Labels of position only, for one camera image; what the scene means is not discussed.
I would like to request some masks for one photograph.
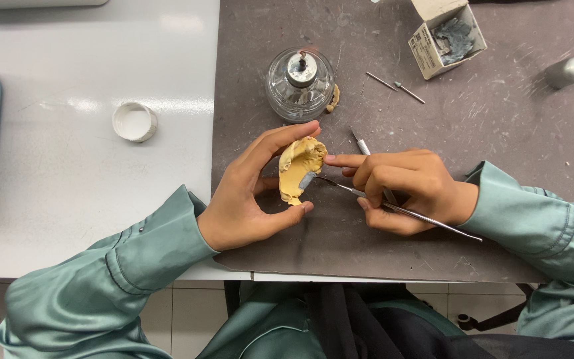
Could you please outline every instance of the silver canister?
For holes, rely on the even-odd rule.
[[[546,83],[554,89],[574,84],[574,58],[550,65],[544,72]]]

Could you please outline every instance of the grey work mat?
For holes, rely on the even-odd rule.
[[[222,1],[212,193],[253,137],[284,123],[270,108],[263,81],[278,53],[303,46],[319,49],[336,70],[340,107],[320,118],[318,137],[330,153],[359,153],[351,124],[372,152],[428,148],[459,180],[480,160],[490,160],[523,185],[574,200],[574,85],[553,92],[540,75],[549,64],[574,56],[574,0],[471,7],[489,48],[425,81],[407,44],[422,22],[410,1]],[[390,91],[365,71],[402,82],[427,103]],[[325,166],[323,175],[351,183],[339,169]],[[478,243],[440,229],[412,238],[370,229],[354,196],[334,188],[312,184],[303,199],[315,209],[302,223],[215,260],[257,272],[544,279],[490,240]],[[269,213],[286,208],[277,192],[258,201]]]

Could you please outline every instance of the yellow plaster cast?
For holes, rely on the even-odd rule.
[[[278,161],[279,189],[281,199],[298,205],[298,197],[302,194],[300,181],[309,171],[320,173],[323,167],[323,157],[327,154],[325,145],[314,137],[305,137],[290,144]]]

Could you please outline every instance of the white box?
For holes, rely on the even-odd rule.
[[[412,2],[424,22],[409,40],[409,46],[426,80],[461,65],[487,48],[468,0],[412,0]],[[431,30],[454,17],[471,26],[469,36],[473,38],[473,48],[462,60],[444,66],[437,53],[437,45],[431,36]]]

